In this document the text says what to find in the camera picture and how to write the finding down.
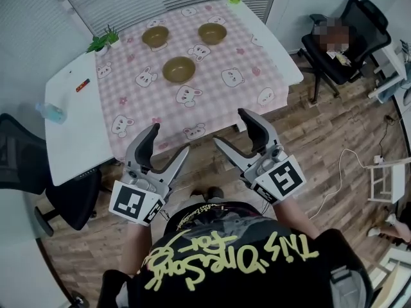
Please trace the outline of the black tripod stand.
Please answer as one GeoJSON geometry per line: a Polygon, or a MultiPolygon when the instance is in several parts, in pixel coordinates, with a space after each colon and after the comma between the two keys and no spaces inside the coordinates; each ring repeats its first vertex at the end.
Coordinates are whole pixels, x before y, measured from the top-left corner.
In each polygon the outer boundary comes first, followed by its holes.
{"type": "Polygon", "coordinates": [[[68,308],[89,308],[87,299],[77,291],[71,292],[72,302],[68,308]]]}

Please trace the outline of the aloe plant in square pot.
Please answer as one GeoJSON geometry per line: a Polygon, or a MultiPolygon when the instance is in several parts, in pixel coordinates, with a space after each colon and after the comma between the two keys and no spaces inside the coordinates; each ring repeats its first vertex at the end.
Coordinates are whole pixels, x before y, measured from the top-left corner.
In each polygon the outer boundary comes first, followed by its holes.
{"type": "Polygon", "coordinates": [[[110,27],[107,25],[106,28],[104,28],[105,34],[107,36],[107,42],[113,49],[117,49],[121,46],[121,40],[119,37],[118,32],[115,30],[115,27],[110,27]]]}

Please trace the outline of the person's black printed t-shirt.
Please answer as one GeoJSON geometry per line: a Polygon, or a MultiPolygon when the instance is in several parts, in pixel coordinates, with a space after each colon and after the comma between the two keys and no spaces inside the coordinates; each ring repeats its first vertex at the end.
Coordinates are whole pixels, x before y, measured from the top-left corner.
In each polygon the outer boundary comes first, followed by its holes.
{"type": "Polygon", "coordinates": [[[185,207],[132,273],[103,274],[97,308],[371,308],[367,271],[337,229],[319,235],[240,201],[185,207]]]}

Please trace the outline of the white side desk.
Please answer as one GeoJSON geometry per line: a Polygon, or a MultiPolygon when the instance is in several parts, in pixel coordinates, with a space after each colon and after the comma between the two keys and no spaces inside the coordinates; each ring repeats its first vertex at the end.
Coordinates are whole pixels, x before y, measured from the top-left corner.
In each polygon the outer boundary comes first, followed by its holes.
{"type": "Polygon", "coordinates": [[[382,53],[386,56],[386,61],[381,65],[378,65],[374,70],[374,74],[378,74],[383,70],[384,67],[391,65],[395,72],[394,77],[384,83],[383,85],[377,85],[370,93],[368,93],[368,98],[376,98],[378,94],[386,91],[395,84],[401,82],[402,80],[407,79],[407,71],[405,68],[405,54],[402,50],[402,47],[394,47],[394,44],[391,43],[386,47],[381,49],[382,53]]]}

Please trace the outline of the black mesh office chair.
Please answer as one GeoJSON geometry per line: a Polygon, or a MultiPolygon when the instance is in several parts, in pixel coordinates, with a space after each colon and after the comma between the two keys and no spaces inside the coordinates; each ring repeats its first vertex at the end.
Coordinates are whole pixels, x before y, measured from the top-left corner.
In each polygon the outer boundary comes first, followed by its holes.
{"type": "Polygon", "coordinates": [[[29,132],[11,115],[0,115],[0,189],[44,193],[53,210],[43,214],[35,207],[34,215],[47,235],[54,234],[49,220],[57,216],[75,230],[81,230],[95,216],[101,178],[101,171],[94,168],[80,178],[55,186],[46,141],[29,132]]]}
{"type": "Polygon", "coordinates": [[[370,0],[348,0],[341,16],[336,18],[349,27],[349,47],[342,53],[351,61],[351,66],[344,66],[336,58],[331,59],[314,39],[314,26],[326,18],[332,17],[318,13],[310,15],[313,26],[311,31],[301,38],[303,48],[297,52],[299,57],[305,57],[310,64],[309,67],[301,67],[300,71],[315,76],[311,99],[313,105],[317,103],[322,81],[333,91],[334,97],[339,97],[337,86],[347,82],[354,83],[362,78],[365,60],[391,43],[387,31],[389,22],[374,3],[370,0]]]}

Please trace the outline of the person's right forearm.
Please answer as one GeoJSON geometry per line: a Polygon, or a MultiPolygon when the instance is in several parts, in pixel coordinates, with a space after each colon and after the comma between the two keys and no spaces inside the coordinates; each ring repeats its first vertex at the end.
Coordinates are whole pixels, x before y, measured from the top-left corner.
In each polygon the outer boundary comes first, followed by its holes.
{"type": "Polygon", "coordinates": [[[302,211],[294,198],[287,198],[273,206],[277,220],[293,229],[305,233],[312,239],[320,235],[319,229],[302,211]]]}

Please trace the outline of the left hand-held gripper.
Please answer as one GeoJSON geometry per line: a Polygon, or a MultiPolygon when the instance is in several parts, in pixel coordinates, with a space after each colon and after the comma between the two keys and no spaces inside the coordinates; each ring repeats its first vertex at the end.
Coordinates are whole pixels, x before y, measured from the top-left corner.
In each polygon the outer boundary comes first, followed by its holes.
{"type": "Polygon", "coordinates": [[[116,180],[109,212],[133,223],[148,226],[168,201],[170,184],[184,165],[190,145],[178,149],[161,169],[152,169],[153,143],[159,123],[144,129],[128,146],[121,180],[116,180]]]}

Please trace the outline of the person's left forearm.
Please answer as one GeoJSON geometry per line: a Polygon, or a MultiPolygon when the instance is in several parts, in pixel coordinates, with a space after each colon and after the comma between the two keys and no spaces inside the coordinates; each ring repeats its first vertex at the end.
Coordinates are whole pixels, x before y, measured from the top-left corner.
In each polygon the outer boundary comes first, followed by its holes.
{"type": "Polygon", "coordinates": [[[152,247],[151,226],[129,223],[119,270],[127,275],[135,275],[143,265],[152,247]]]}

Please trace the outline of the brown bowl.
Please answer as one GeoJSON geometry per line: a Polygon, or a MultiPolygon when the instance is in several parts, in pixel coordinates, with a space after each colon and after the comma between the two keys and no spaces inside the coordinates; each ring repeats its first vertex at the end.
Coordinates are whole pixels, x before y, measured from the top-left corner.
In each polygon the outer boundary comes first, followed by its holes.
{"type": "Polygon", "coordinates": [[[185,56],[177,56],[164,64],[162,75],[169,82],[184,83],[193,77],[195,71],[196,65],[192,59],[185,56]]]}
{"type": "Polygon", "coordinates": [[[169,30],[165,26],[155,26],[148,28],[142,34],[142,41],[150,48],[158,48],[163,46],[169,35],[169,30]]]}
{"type": "Polygon", "coordinates": [[[227,36],[227,30],[221,24],[207,23],[199,27],[198,36],[208,45],[217,45],[227,36]]]}

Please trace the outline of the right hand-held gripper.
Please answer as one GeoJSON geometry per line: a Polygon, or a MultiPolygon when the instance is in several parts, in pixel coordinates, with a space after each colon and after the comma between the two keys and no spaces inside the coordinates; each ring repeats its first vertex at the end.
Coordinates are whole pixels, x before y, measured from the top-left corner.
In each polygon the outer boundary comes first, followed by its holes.
{"type": "Polygon", "coordinates": [[[250,153],[244,153],[223,137],[214,136],[216,147],[242,173],[246,186],[270,204],[278,204],[301,188],[306,179],[294,155],[279,144],[275,128],[261,115],[239,108],[252,141],[250,153]]]}

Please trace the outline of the pink checked bear tablecloth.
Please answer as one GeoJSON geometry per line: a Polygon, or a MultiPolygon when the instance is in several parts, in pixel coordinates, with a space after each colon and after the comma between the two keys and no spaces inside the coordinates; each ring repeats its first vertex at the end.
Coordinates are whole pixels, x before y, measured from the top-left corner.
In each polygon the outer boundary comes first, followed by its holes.
{"type": "Polygon", "coordinates": [[[236,124],[239,108],[265,114],[287,104],[288,85],[275,57],[281,48],[244,4],[195,4],[139,22],[119,37],[119,48],[96,58],[96,74],[110,147],[120,160],[151,124],[161,126],[154,142],[160,153],[236,124]],[[207,23],[227,30],[219,44],[208,45],[198,36],[207,23]],[[165,26],[169,35],[163,46],[150,48],[141,37],[155,26],[165,26]],[[184,83],[162,75],[164,64],[177,56],[196,65],[184,83]]]}

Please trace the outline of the brown bag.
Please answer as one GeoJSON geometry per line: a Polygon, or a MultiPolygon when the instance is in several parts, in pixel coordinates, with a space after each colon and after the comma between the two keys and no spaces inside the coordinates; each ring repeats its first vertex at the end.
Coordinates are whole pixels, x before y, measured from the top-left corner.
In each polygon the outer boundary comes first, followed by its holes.
{"type": "Polygon", "coordinates": [[[340,19],[326,18],[314,26],[314,39],[325,52],[342,53],[349,47],[349,27],[340,19]]]}

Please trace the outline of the leafy plant in round pot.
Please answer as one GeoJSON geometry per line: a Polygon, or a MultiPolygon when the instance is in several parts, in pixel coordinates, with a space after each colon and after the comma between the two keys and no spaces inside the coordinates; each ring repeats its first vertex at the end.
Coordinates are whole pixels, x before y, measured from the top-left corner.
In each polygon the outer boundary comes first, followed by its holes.
{"type": "Polygon", "coordinates": [[[102,37],[93,37],[92,42],[86,50],[86,53],[94,52],[97,56],[103,56],[108,51],[108,39],[107,35],[102,37]]]}

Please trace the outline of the white rack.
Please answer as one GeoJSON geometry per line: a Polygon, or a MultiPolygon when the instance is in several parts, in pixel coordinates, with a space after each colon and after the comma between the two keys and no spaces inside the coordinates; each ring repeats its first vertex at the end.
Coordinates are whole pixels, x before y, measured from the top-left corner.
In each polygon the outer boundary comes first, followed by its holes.
{"type": "Polygon", "coordinates": [[[405,195],[405,166],[411,157],[367,166],[370,172],[369,201],[394,204],[405,195]]]}

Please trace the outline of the clear water bottle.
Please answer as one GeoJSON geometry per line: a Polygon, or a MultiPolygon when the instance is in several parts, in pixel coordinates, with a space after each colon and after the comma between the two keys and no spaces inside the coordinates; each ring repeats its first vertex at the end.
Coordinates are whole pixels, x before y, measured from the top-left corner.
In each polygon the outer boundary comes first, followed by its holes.
{"type": "Polygon", "coordinates": [[[51,103],[37,103],[35,110],[38,111],[44,119],[54,123],[63,124],[67,119],[66,113],[51,103]]]}

